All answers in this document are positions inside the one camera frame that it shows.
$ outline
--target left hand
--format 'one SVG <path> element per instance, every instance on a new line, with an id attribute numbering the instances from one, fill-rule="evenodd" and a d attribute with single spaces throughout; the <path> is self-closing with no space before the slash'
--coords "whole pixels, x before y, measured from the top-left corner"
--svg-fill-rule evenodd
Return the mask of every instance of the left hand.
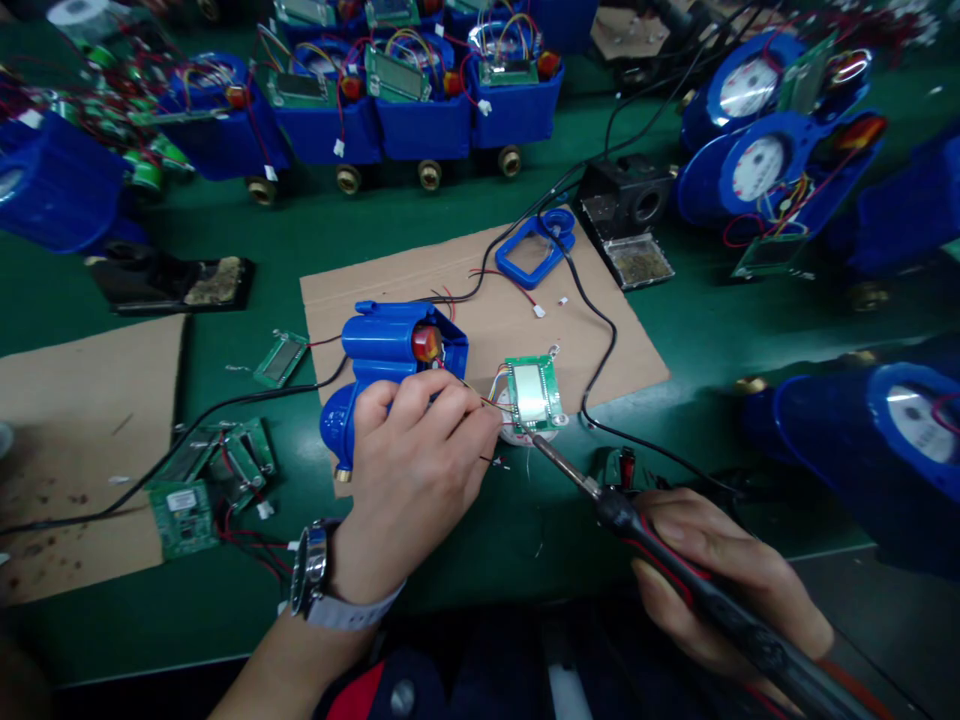
<path id="1" fill-rule="evenodd" d="M 446 370 L 426 370 L 368 387 L 353 421 L 353 510 L 333 540 L 331 591 L 368 605 L 396 590 L 460 522 L 503 420 Z"/>

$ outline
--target white connector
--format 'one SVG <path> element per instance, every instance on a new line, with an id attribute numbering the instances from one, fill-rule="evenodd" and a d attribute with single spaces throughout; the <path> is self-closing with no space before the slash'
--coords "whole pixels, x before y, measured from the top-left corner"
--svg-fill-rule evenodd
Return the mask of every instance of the white connector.
<path id="1" fill-rule="evenodd" d="M 260 513 L 261 520 L 266 520 L 276 511 L 273 509 L 273 505 L 270 504 L 269 500 L 264 500 L 262 503 L 257 505 L 257 512 Z"/>

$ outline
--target circuit board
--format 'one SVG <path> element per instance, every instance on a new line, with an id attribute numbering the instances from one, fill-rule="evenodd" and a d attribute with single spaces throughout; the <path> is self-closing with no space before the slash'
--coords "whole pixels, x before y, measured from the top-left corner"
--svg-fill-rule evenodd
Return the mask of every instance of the circuit board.
<path id="1" fill-rule="evenodd" d="M 480 84 L 490 87 L 503 85 L 536 85 L 540 82 L 537 63 L 533 60 L 506 60 L 480 63 Z"/>
<path id="2" fill-rule="evenodd" d="M 751 278 L 789 272 L 809 239 L 805 233 L 757 238 L 743 253 L 731 277 Z"/>
<path id="3" fill-rule="evenodd" d="M 277 341 L 270 352 L 253 371 L 253 379 L 270 388 L 283 387 L 300 364 L 309 343 L 309 340 L 295 333 L 277 334 Z"/>
<path id="4" fill-rule="evenodd" d="M 234 512 L 242 510 L 256 497 L 253 489 L 262 493 L 267 477 L 275 472 L 276 461 L 261 419 L 194 431 L 146 486 L 164 559 L 218 545 L 216 506 L 222 500 Z"/>
<path id="5" fill-rule="evenodd" d="M 801 115 L 810 115 L 817 109 L 817 102 L 823 94 L 827 65 L 834 54 L 832 48 L 836 36 L 836 33 L 832 33 L 787 67 L 780 86 L 777 112 L 793 110 Z"/>
<path id="6" fill-rule="evenodd" d="M 389 102 L 426 102 L 433 88 L 420 68 L 367 45 L 363 59 L 367 92 Z"/>
<path id="7" fill-rule="evenodd" d="M 380 24 L 394 27 L 420 25 L 420 11 L 417 0 L 367 0 L 364 4 L 367 24 L 375 28 Z"/>
<path id="8" fill-rule="evenodd" d="M 267 95 L 274 107 L 334 108 L 337 96 L 322 75 L 294 75 L 271 73 L 267 81 Z"/>
<path id="9" fill-rule="evenodd" d="M 552 355 L 507 358 L 507 383 L 513 402 L 514 432 L 523 434 L 526 426 L 532 432 L 559 429 L 567 424 L 560 404 L 560 388 L 553 367 Z"/>
<path id="10" fill-rule="evenodd" d="M 276 8 L 282 22 L 295 18 L 309 25 L 332 27 L 337 24 L 336 9 L 324 0 L 277 0 Z"/>

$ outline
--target soldering iron handle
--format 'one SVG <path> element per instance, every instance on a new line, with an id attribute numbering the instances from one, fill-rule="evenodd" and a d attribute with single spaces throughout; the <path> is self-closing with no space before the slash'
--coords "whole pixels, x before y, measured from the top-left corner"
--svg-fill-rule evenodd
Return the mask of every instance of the soldering iron handle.
<path id="1" fill-rule="evenodd" d="M 792 643 L 714 584 L 710 574 L 681 558 L 630 501 L 611 488 L 596 499 L 600 524 L 631 545 L 798 708 L 813 720 L 876 720 L 850 693 Z"/>

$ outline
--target red sleeve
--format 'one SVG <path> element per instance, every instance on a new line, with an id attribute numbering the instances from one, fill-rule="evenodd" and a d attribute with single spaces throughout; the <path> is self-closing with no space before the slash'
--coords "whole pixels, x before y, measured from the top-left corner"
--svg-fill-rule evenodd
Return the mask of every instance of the red sleeve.
<path id="1" fill-rule="evenodd" d="M 327 720 L 367 720 L 383 676 L 383 661 L 347 685 L 337 695 Z"/>

